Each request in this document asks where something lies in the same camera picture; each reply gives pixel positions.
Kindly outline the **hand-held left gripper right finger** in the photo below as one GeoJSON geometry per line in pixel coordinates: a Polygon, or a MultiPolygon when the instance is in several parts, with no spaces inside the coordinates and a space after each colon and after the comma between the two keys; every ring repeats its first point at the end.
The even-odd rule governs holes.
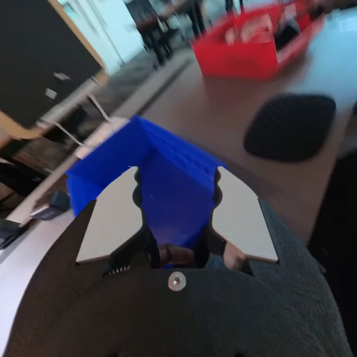
{"type": "Polygon", "coordinates": [[[214,176],[213,208],[198,240],[198,266],[215,256],[230,270],[249,261],[276,264],[276,248],[257,195],[225,167],[214,176]]]}

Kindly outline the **black dimpled pad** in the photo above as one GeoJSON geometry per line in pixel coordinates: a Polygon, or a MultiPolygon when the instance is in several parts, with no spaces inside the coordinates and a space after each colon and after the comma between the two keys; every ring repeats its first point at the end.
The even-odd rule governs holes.
{"type": "Polygon", "coordinates": [[[259,158],[297,163],[324,146],[336,116],[336,102],[320,94],[286,93],[267,101],[245,132],[245,151],[259,158]]]}

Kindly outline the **red plastic bin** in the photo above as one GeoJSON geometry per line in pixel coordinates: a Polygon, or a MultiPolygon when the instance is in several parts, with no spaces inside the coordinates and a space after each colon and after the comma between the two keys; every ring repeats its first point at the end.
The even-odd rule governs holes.
{"type": "Polygon", "coordinates": [[[269,80],[307,51],[323,12],[306,1],[231,12],[191,46],[203,75],[269,80]]]}

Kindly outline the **blue plastic bin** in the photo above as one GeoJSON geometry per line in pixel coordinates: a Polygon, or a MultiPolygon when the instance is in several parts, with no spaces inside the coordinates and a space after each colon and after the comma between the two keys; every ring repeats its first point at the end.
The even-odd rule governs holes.
{"type": "Polygon", "coordinates": [[[142,208],[157,244],[194,249],[213,208],[215,170],[226,165],[137,115],[67,171],[74,215],[133,166],[141,172],[142,208]]]}

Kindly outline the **small dark blue device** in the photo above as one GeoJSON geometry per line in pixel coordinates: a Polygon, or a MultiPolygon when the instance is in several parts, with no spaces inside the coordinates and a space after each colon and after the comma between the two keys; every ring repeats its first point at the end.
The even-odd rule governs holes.
{"type": "Polygon", "coordinates": [[[67,192],[50,191],[35,202],[29,217],[40,221],[49,221],[68,211],[69,208],[70,198],[67,192]]]}

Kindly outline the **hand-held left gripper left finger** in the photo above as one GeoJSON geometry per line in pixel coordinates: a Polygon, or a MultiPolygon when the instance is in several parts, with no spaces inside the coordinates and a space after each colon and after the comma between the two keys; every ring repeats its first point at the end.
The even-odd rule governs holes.
{"type": "Polygon", "coordinates": [[[107,269],[129,269],[142,254],[150,267],[159,267],[157,241],[142,208],[141,186],[140,169],[133,166],[98,195],[77,264],[107,261],[107,269]]]}

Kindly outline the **black chair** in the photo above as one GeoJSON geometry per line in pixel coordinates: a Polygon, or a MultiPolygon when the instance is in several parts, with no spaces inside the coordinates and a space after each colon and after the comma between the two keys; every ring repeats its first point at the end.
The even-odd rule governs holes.
{"type": "Polygon", "coordinates": [[[125,5],[141,35],[145,50],[153,51],[157,57],[158,64],[154,65],[154,69],[164,65],[172,56],[171,40],[179,30],[172,28],[163,15],[158,15],[149,0],[125,1],[125,5]]]}

